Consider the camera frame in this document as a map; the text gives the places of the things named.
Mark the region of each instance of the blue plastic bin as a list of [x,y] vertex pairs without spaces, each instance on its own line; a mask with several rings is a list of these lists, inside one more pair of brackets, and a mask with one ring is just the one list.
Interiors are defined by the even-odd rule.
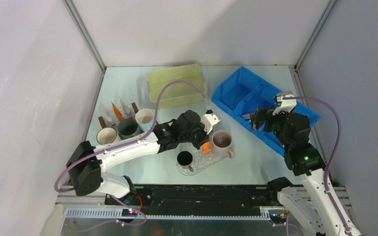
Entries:
[[[241,66],[215,89],[212,102],[283,156],[284,150],[273,133],[260,130],[252,131],[252,125],[241,117],[244,114],[255,112],[259,107],[265,109],[276,107],[277,103],[274,97],[280,92],[282,92],[280,89]],[[294,112],[306,115],[310,120],[311,127],[321,118],[320,115],[301,103],[297,104]]]

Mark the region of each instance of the white table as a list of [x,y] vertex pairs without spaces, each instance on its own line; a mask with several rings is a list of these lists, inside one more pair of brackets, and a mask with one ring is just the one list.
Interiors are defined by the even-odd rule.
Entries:
[[[263,79],[275,85],[282,91],[292,91],[295,87],[288,66],[246,66]],[[99,104],[103,102],[107,108],[111,101],[120,106],[118,96],[125,103],[135,102],[139,109],[154,108],[149,101],[149,86],[147,72],[168,67],[108,67],[103,78],[97,99],[95,112],[88,130],[87,140],[97,145],[96,134],[101,129],[98,117]],[[212,96],[215,88],[231,75],[239,66],[202,66],[203,78],[208,87],[208,96]],[[293,172],[289,171],[282,156],[266,146],[229,115],[215,106],[212,109],[221,119],[221,129],[231,132],[235,142],[234,159],[225,158],[204,171],[188,177],[176,169],[176,156],[179,147],[157,155],[148,155],[133,159],[110,169],[109,172],[123,176],[127,175],[135,184],[266,184],[278,177],[287,177],[298,184]],[[206,112],[203,102],[160,109],[158,122],[166,122],[177,118],[186,110],[193,110],[202,116]]]

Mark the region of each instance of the white bracket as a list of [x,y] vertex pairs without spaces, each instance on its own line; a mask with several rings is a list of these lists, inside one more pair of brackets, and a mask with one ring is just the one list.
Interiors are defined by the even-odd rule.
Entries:
[[295,109],[296,100],[295,99],[283,100],[283,98],[285,98],[285,97],[294,97],[294,96],[293,96],[292,92],[290,92],[290,91],[279,93],[276,96],[276,102],[279,104],[279,106],[275,108],[275,110],[273,111],[273,115],[277,115],[282,111],[290,113],[291,111],[293,111],[293,109]]
[[311,208],[311,205],[299,196],[295,187],[283,188],[278,193],[278,200],[295,216],[306,232],[311,233],[311,235],[325,233],[321,218]]
[[221,122],[221,119],[214,113],[204,114],[201,117],[201,122],[205,125],[205,132],[207,134],[210,134],[212,132],[214,125],[219,124]]

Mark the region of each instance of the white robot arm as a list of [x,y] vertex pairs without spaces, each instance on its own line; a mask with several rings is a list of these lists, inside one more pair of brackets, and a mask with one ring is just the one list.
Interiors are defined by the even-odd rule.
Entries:
[[251,115],[252,129],[255,130],[264,126],[263,131],[275,134],[285,150],[286,166],[299,178],[311,197],[318,214],[309,203],[303,201],[296,193],[295,188],[287,178],[281,177],[270,181],[268,189],[271,192],[277,192],[278,201],[295,216],[311,235],[360,236],[361,233],[346,214],[329,179],[327,184],[330,189],[325,190],[325,162],[319,152],[309,143],[311,129],[309,119],[304,115],[293,113],[296,100],[284,100],[285,97],[294,96],[291,92],[283,92],[275,98],[279,104],[278,107],[267,110],[258,108]]
[[192,143],[194,147],[200,148],[209,141],[214,125],[220,121],[221,119],[211,110],[202,117],[189,110],[177,119],[157,124],[153,132],[143,140],[141,140],[143,135],[134,137],[134,141],[137,142],[124,147],[121,147],[123,143],[131,143],[133,140],[120,141],[109,147],[92,147],[89,141],[82,142],[69,159],[67,167],[90,153],[102,152],[69,171],[76,195],[84,196],[96,191],[128,202],[127,199],[134,198],[136,192],[134,185],[127,176],[108,173],[110,168],[140,156],[174,149],[180,143]]

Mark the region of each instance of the cup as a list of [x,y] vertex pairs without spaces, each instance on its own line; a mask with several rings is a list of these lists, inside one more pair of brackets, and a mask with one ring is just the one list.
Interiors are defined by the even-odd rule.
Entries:
[[235,152],[231,148],[234,144],[232,136],[228,131],[218,130],[212,135],[212,152],[218,155],[225,155],[229,158],[235,157]]
[[154,123],[154,113],[150,109],[141,109],[135,114],[135,120],[142,131],[149,131]]
[[118,125],[118,133],[124,138],[132,138],[141,133],[138,123],[133,118],[127,118]]
[[193,155],[188,151],[182,151],[177,155],[177,163],[179,163],[184,169],[189,169],[191,172],[193,172],[193,168],[190,166],[192,161]]
[[121,140],[120,136],[114,128],[106,127],[99,130],[96,135],[96,141],[101,145],[112,144]]

